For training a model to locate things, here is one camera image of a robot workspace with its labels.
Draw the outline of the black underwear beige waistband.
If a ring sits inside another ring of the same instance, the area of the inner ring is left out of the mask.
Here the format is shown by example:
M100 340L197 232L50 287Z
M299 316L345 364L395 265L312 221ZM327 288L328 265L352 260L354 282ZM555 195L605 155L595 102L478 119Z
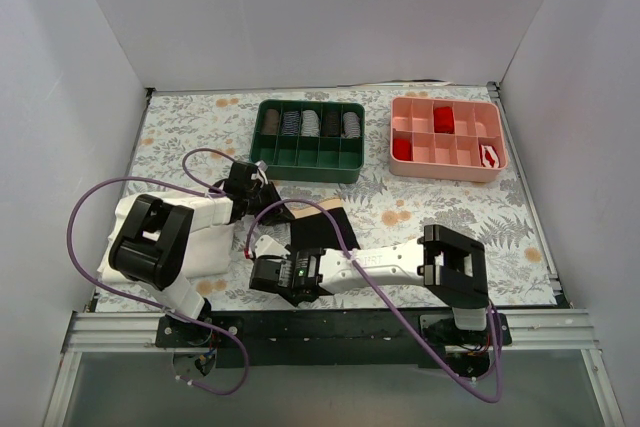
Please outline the black underwear beige waistband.
M342 201L339 198L332 198L320 202L319 205L335 220L346 248L348 250L360 249ZM294 208L292 213L294 220L290 224L290 245L293 249L341 249L333 224L319 210L312 206L306 206Z

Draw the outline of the pink divided organizer tray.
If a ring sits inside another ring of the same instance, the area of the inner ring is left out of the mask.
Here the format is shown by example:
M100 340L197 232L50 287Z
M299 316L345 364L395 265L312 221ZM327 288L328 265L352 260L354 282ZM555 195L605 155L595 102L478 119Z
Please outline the pink divided organizer tray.
M451 106L455 133L434 132L433 110ZM403 177L489 183L509 163L498 107L490 102L400 96L391 103L389 170ZM395 138L411 141L412 160L396 160ZM479 145L492 145L500 158L497 169L481 165Z

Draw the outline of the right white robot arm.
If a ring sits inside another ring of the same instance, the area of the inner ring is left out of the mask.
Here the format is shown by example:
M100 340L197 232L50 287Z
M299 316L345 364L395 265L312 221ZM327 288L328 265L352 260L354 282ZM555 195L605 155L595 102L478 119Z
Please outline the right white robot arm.
M489 331L485 246L441 225L427 225L420 238L402 244L349 253L285 247L263 235L249 258L249 287L293 306L371 284L418 286L452 309L452 330L460 342L475 344Z

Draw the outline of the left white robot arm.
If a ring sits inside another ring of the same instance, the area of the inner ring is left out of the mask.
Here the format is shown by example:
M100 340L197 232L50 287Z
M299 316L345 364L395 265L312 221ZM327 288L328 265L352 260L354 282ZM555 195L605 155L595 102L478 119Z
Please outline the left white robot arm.
M118 203L103 265L184 315L178 334L190 346L205 345L213 324L206 317L210 305L183 268L228 270L234 225L280 200L266 170L263 161L236 161L228 177L204 194L154 192Z

